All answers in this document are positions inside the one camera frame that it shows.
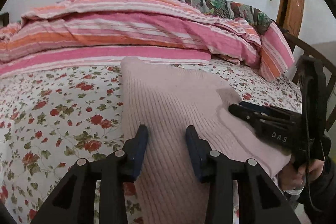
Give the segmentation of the person's right hand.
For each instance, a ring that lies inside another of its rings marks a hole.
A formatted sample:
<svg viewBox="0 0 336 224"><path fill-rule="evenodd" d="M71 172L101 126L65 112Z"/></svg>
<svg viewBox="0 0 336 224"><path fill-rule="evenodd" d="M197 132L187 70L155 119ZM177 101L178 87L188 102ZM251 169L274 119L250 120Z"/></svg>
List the person's right hand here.
<svg viewBox="0 0 336 224"><path fill-rule="evenodd" d="M303 185L303 178L314 181L321 176L324 169L325 161L313 160L309 163L306 171L306 165L302 165L296 170L291 162L289 162L278 174L278 185L281 190L294 190Z"/></svg>

